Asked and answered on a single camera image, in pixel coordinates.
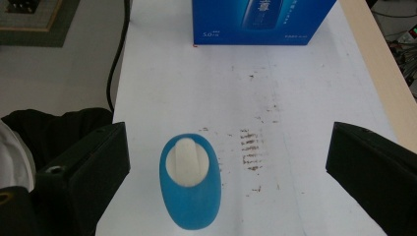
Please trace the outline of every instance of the blue box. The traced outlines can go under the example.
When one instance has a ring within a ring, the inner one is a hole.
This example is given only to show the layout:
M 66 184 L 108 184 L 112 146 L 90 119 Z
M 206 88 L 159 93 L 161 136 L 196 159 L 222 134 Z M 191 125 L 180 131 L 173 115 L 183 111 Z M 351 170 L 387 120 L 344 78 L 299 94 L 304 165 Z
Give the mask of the blue box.
M 193 0 L 194 43 L 306 45 L 335 0 Z

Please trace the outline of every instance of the floor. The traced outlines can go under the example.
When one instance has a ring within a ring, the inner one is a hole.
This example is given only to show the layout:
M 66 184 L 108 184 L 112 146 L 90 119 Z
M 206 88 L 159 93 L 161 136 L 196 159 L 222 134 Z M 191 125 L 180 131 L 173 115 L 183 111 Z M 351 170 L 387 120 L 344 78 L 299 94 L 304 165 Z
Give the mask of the floor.
M 416 9 L 415 0 L 380 0 L 373 8 L 391 15 L 413 15 Z M 376 19 L 384 35 L 408 30 L 417 24 L 417 18 L 376 16 Z M 122 25 L 123 1 L 101 0 L 97 4 L 94 0 L 83 0 L 64 47 L 0 46 L 0 117 L 28 108 L 55 115 L 87 107 L 108 108 L 107 77 Z M 120 64 L 114 75 L 113 100 Z

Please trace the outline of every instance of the blue soap dish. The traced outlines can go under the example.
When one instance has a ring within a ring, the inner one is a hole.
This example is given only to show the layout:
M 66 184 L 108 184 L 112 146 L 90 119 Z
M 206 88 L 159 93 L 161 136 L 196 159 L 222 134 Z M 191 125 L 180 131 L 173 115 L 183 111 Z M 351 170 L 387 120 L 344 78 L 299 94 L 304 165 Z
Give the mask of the blue soap dish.
M 159 181 L 166 209 L 178 226 L 197 230 L 214 221 L 220 208 L 220 170 L 205 138 L 172 138 L 160 157 Z

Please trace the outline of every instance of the white cloth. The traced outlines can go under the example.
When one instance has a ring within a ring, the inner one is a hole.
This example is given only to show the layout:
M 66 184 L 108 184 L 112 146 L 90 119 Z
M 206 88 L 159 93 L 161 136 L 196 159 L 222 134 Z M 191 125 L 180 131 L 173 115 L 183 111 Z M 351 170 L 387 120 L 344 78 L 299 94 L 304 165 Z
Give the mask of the white cloth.
M 33 157 L 22 138 L 0 120 L 0 189 L 23 186 L 32 191 L 35 171 Z

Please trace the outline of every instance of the table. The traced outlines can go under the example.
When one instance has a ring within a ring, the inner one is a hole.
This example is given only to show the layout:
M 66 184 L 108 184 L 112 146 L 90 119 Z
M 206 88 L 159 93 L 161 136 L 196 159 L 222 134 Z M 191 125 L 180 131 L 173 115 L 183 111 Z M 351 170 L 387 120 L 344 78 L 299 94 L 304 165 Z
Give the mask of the table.
M 132 169 L 96 235 L 385 235 L 325 170 L 334 121 L 396 141 L 347 2 L 308 46 L 193 47 L 190 1 L 134 1 L 114 117 Z M 221 169 L 219 214 L 199 231 L 170 219 L 159 188 L 160 153 L 184 133 Z

